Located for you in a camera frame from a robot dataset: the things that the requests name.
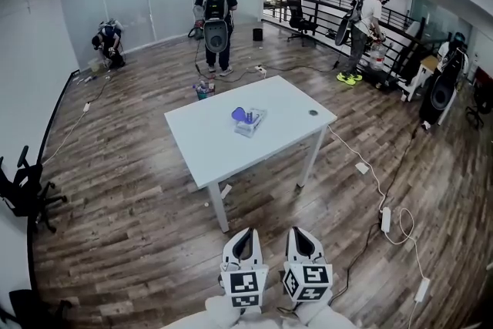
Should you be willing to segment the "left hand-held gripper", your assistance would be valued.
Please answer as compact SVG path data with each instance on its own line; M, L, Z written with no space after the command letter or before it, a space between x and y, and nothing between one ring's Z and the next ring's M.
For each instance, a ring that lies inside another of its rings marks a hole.
M232 307L261 307L268 272L257 230L248 227L226 243L220 264L220 285Z

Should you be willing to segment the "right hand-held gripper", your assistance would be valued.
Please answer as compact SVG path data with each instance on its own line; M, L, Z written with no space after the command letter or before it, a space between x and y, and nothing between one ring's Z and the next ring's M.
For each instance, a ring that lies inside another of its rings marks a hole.
M287 236L283 286L292 301L329 301L333 268L321 242L311 233L292 227Z

